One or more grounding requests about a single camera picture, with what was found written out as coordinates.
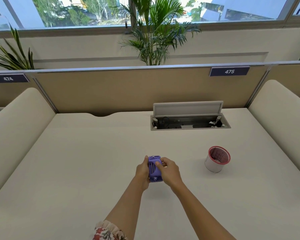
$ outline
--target person's right hand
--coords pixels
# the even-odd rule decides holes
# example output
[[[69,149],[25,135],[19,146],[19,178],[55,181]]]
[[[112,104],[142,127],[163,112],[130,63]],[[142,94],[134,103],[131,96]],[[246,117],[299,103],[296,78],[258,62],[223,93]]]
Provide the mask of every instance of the person's right hand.
[[[155,165],[161,171],[163,181],[173,190],[176,186],[183,184],[179,167],[169,158],[162,157],[162,164],[156,161]]]

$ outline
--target desk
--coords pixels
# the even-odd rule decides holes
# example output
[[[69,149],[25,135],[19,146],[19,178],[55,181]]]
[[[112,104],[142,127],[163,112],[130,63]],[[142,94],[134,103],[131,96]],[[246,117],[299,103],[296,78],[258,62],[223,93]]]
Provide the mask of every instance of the desk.
[[[57,114],[0,190],[0,240],[89,239],[144,155],[174,160],[238,240],[300,240],[299,170],[247,109],[222,113],[231,129],[151,131],[152,112]],[[231,155],[216,174],[204,166],[214,145]],[[135,239],[196,239],[163,182],[142,196]]]

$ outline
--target purple slicer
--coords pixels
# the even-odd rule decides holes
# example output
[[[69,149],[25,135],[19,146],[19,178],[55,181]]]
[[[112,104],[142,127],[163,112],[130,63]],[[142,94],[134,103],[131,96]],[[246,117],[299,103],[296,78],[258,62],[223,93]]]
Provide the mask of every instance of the purple slicer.
[[[148,159],[148,167],[149,167],[149,178],[150,182],[160,182],[162,180],[161,172],[156,167],[155,162],[161,162],[160,156],[150,156]]]

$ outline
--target red rim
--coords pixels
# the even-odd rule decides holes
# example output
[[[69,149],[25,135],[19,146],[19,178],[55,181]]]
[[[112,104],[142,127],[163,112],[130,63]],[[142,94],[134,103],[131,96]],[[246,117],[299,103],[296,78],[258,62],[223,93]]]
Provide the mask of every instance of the red rim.
[[[221,148],[221,149],[223,149],[223,150],[228,154],[229,160],[228,160],[226,163],[221,163],[221,162],[217,162],[217,161],[213,160],[213,158],[212,158],[211,155],[210,155],[210,150],[211,150],[212,148]],[[209,155],[209,157],[211,158],[212,161],[214,161],[214,162],[217,163],[217,164],[221,164],[221,165],[228,164],[228,163],[230,162],[230,159],[231,159],[230,153],[229,153],[226,149],[224,149],[223,147],[218,146],[218,145],[214,145],[214,146],[210,147],[209,150],[208,150],[208,155]]]

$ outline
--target number sign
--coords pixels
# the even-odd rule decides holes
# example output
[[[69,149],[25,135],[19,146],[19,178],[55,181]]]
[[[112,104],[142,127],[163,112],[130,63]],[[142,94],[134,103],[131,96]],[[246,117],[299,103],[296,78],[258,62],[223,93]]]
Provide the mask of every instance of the number sign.
[[[210,76],[245,76],[248,74],[249,69],[249,66],[212,67]]]
[[[0,83],[28,83],[28,78],[23,74],[0,74]]]

